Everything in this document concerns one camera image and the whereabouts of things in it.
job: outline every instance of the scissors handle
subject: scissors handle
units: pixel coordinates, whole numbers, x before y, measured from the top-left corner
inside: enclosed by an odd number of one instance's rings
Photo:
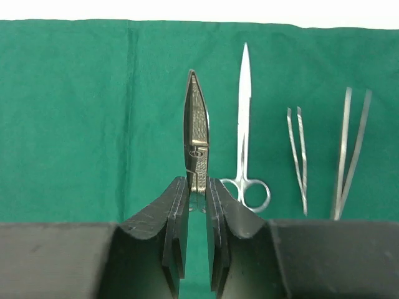
[[[264,211],[270,203],[270,189],[269,187],[259,179],[221,179],[220,180],[224,186],[226,183],[233,184],[237,188],[238,198],[237,201],[241,202],[244,207],[248,208],[249,210],[253,211],[253,213],[260,213]],[[260,206],[257,207],[250,207],[247,205],[245,201],[245,192],[249,187],[252,185],[262,185],[263,188],[266,190],[266,198]]]

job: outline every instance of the white background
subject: white background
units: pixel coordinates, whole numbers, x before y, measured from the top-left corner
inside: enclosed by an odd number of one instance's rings
[[[130,19],[399,29],[397,0],[0,0],[0,19]]]

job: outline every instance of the scissors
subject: scissors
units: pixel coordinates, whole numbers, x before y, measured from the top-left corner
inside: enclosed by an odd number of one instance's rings
[[[249,63],[249,52],[247,43],[244,44],[243,59],[239,75],[238,93],[238,145],[237,145],[237,175],[235,179],[221,179],[226,186],[231,183],[238,191],[237,200],[254,213],[260,213],[270,203],[269,187],[259,179],[248,179],[248,138],[249,138],[249,107],[251,104],[251,66]],[[250,207],[245,201],[245,192],[252,185],[260,184],[266,190],[264,202],[257,207]]]
[[[183,139],[187,183],[190,194],[189,211],[205,213],[205,192],[208,178],[209,116],[200,83],[194,70],[188,74]]]

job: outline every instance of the small tweezers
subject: small tweezers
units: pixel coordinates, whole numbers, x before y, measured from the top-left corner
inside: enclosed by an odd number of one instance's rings
[[[352,89],[347,88],[345,95],[345,105],[344,105],[344,119],[342,121],[342,135],[341,135],[341,145],[340,145],[340,155],[339,155],[339,165],[337,173],[337,189],[334,194],[334,200],[331,210],[331,218],[333,220],[339,220],[344,210],[345,202],[348,197],[349,188],[352,183],[353,175],[355,174],[355,168],[357,161],[359,159],[360,150],[362,149],[363,136],[366,129],[366,122],[368,117],[368,111],[370,108],[370,102],[372,99],[372,92],[370,90],[366,91],[366,96],[364,99],[362,116],[360,118],[359,129],[357,132],[357,138],[355,143],[355,149],[353,151],[352,160],[349,165],[349,170],[347,178],[344,182],[344,171],[345,171],[345,159],[347,154],[347,143],[348,143],[348,130],[349,130],[349,115],[350,115],[350,100],[352,97]]]
[[[300,177],[297,150],[295,148],[294,130],[292,129],[292,120],[291,120],[291,109],[288,108],[288,110],[287,110],[287,122],[288,122],[289,141],[291,142],[292,155],[294,156],[295,171],[297,173],[297,179],[298,179],[298,184],[299,184],[299,188],[300,188],[300,194],[301,194],[301,197],[302,197],[302,205],[303,205],[304,215],[307,216],[307,199],[306,199],[306,191],[307,191],[307,161],[306,161],[306,147],[305,147],[305,136],[304,136],[304,124],[302,122],[302,110],[299,107],[297,107],[297,117],[298,117],[298,126],[299,126],[300,151],[302,153],[302,178]]]

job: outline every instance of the metal tool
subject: metal tool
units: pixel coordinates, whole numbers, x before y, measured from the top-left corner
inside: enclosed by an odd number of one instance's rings
[[[292,155],[294,156],[295,171],[297,174],[300,194],[302,197],[302,207],[304,210],[304,215],[307,216],[307,199],[306,199],[307,159],[306,159],[304,124],[302,122],[302,110],[299,107],[297,107],[297,118],[298,118],[298,127],[299,127],[300,151],[302,155],[302,178],[300,177],[299,162],[298,162],[297,150],[295,147],[295,140],[294,140],[294,130],[292,129],[291,109],[288,108],[287,123],[288,123],[289,141],[291,143]]]
[[[248,179],[248,139],[249,139],[249,111],[251,104],[251,65],[249,63],[248,45],[245,43],[241,71],[239,77],[238,95],[238,145],[237,145],[237,175],[235,179],[221,179],[226,185],[231,183],[238,190],[237,200],[255,213],[262,212],[270,203],[269,187],[259,179]],[[245,191],[252,185],[260,184],[266,190],[264,202],[257,207],[250,207],[245,201]]]
[[[194,70],[190,70],[186,88],[183,120],[185,164],[190,190],[190,211],[205,212],[208,177],[209,117],[204,96]]]
[[[357,161],[359,159],[360,150],[362,149],[363,136],[366,129],[366,122],[368,117],[368,111],[370,108],[370,102],[372,99],[372,92],[367,90],[364,99],[362,116],[360,117],[359,129],[357,132],[357,138],[355,143],[355,149],[353,151],[353,156],[349,164],[349,170],[347,178],[344,182],[344,171],[345,171],[345,159],[347,155],[347,143],[348,143],[348,130],[349,130],[349,115],[350,115],[350,100],[352,97],[352,89],[347,88],[345,95],[345,105],[344,105],[344,119],[342,121],[342,135],[340,144],[340,154],[339,154],[339,165],[337,173],[337,184],[334,194],[334,200],[331,210],[331,218],[333,220],[339,220],[344,210],[345,202],[348,197],[349,188],[352,183],[353,175],[355,174],[355,168]]]

